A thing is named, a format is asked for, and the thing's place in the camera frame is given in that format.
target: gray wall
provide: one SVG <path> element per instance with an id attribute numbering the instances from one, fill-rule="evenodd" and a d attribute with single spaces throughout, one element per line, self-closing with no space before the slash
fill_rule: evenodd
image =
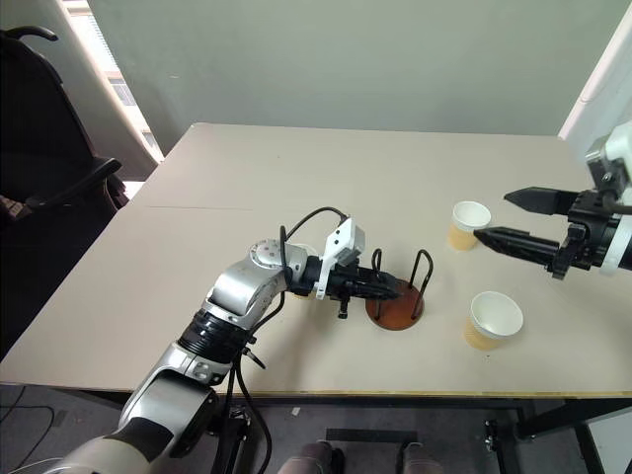
<path id="1" fill-rule="evenodd" d="M 556 134 L 628 0 L 91 0 L 163 151 L 195 121 Z"/>

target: silver robotic arm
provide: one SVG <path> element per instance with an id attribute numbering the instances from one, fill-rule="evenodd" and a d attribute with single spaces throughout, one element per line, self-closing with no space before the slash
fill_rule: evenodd
<path id="1" fill-rule="evenodd" d="M 166 458 L 187 454 L 219 410 L 212 387 L 241 355 L 260 363 L 247 345 L 255 342 L 254 332 L 275 296 L 315 290 L 346 308 L 350 296 L 399 295 L 393 276 L 358 266 L 363 248 L 364 233 L 351 218 L 332 232 L 321 257 L 308 256 L 283 238 L 257 242 L 219 276 L 182 337 L 125 404 L 118 429 L 83 444 L 47 473 L 150 473 Z"/>

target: floor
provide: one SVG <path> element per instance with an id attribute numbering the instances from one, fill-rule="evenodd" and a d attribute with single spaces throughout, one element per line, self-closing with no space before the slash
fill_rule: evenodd
<path id="1" fill-rule="evenodd" d="M 0 387 L 2 406 L 12 405 L 21 387 Z M 107 402 L 80 398 L 56 390 L 28 387 L 19 406 L 49 406 L 54 411 L 52 428 L 23 465 L 67 454 L 82 442 L 111 432 L 117 425 L 119 409 Z M 483 423 L 501 419 L 502 411 L 463 409 L 344 408 L 325 406 L 275 406 L 262 409 L 274 439 L 273 459 L 267 472 L 275 473 L 303 444 L 322 439 L 326 429 L 375 429 L 414 431 L 445 473 L 498 473 L 494 454 L 483 443 Z M 3 408 L 0 416 L 7 414 Z M 48 409 L 16 408 L 0 426 L 0 472 L 8 474 L 23 461 L 50 423 Z M 216 441 L 204 436 L 184 460 L 165 472 L 197 474 L 210 472 Z M 348 474 L 395 472 L 397 443 L 332 442 L 347 455 Z M 256 458 L 263 453 L 257 444 Z M 517 447 L 522 472 L 538 474 L 586 474 L 573 432 L 550 434 Z M 24 469 L 21 474 L 41 473 L 54 462 Z"/>

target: robotic arm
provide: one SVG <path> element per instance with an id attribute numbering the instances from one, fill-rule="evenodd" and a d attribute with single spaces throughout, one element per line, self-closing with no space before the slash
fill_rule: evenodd
<path id="1" fill-rule="evenodd" d="M 507 227 L 476 230 L 476 237 L 496 252 L 545 266 L 558 279 L 569 267 L 600 267 L 607 275 L 632 270 L 632 121 L 599 138 L 587 160 L 593 190 L 525 188 L 505 196 L 529 212 L 568 215 L 562 245 Z"/>
<path id="2" fill-rule="evenodd" d="M 247 345 L 256 342 L 254 333 L 279 293 L 315 290 L 319 299 L 341 301 L 341 318 L 347 317 L 352 296 L 399 296 L 394 276 L 358 265 L 364 233 L 351 218 L 328 237 L 322 257 L 308 256 L 285 240 L 283 229 L 281 238 L 257 242 L 245 259 L 221 274 L 183 335 L 125 404 L 118 430 L 88 441 L 47 472 L 149 473 L 166 458 L 187 454 L 218 412 L 212 387 L 241 355 L 263 366 Z"/>

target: wooden base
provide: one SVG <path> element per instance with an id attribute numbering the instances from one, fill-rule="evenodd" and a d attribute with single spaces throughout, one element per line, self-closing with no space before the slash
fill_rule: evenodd
<path id="1" fill-rule="evenodd" d="M 407 281 L 399 280 L 398 290 L 402 295 L 397 299 L 388 301 L 366 300 L 364 304 L 366 314 L 380 328 L 389 331 L 408 329 L 419 321 L 424 312 L 424 300 L 422 299 L 417 311 L 413 314 L 419 296 L 419 292 L 414 286 L 409 287 Z"/>

